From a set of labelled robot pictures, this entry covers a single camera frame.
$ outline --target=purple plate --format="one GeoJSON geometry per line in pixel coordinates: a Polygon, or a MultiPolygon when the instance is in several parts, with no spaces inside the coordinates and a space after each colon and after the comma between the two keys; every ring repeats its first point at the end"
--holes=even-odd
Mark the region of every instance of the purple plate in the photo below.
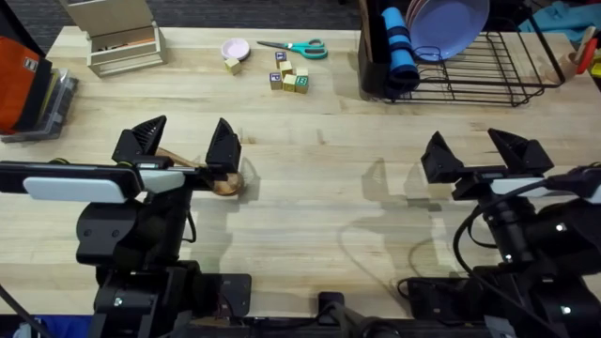
{"type": "Polygon", "coordinates": [[[429,0],[409,28],[415,54],[445,60],[468,48],[488,19],[489,0],[429,0]]]}

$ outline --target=white panel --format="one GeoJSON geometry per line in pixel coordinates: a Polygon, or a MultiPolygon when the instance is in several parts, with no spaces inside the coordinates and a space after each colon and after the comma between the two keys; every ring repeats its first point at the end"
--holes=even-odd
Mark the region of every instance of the white panel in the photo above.
{"type": "MultiPolygon", "coordinates": [[[[490,183],[490,189],[496,194],[506,194],[514,191],[517,188],[529,185],[534,182],[538,182],[543,178],[540,177],[526,177],[526,178],[501,178],[495,179],[490,183]]],[[[543,197],[551,192],[546,188],[537,188],[529,192],[521,193],[522,197],[543,197]]]]}
{"type": "Polygon", "coordinates": [[[597,187],[597,190],[594,191],[593,196],[590,198],[585,198],[585,200],[592,204],[601,204],[601,187],[597,187]]]}
{"type": "Polygon", "coordinates": [[[108,179],[28,177],[23,186],[34,199],[98,203],[123,203],[125,197],[108,179]]]}
{"type": "Polygon", "coordinates": [[[140,170],[147,192],[168,192],[184,185],[185,176],[182,172],[166,170],[140,170]]]}

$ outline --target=wooden box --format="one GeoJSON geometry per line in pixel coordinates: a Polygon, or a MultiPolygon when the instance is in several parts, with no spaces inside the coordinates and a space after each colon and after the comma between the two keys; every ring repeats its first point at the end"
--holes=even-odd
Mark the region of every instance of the wooden box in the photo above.
{"type": "Polygon", "coordinates": [[[165,64],[166,46],[146,0],[60,0],[86,32],[87,66],[99,77],[165,64]]]}

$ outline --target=scissors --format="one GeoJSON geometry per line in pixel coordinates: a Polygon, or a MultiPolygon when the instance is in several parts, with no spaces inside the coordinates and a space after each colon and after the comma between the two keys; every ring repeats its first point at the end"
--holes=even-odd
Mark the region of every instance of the scissors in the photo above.
{"type": "Polygon", "coordinates": [[[289,51],[300,53],[308,59],[320,59],[328,56],[328,50],[321,38],[312,38],[306,42],[277,43],[257,41],[257,43],[264,46],[288,49],[289,51]]]}

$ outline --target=small bowl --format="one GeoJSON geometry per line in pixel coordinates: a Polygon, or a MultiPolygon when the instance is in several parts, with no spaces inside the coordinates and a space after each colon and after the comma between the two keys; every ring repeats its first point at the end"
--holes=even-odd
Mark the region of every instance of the small bowl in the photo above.
{"type": "Polygon", "coordinates": [[[223,59],[236,58],[244,60],[251,53],[251,46],[244,38],[231,38],[222,45],[223,59]]]}

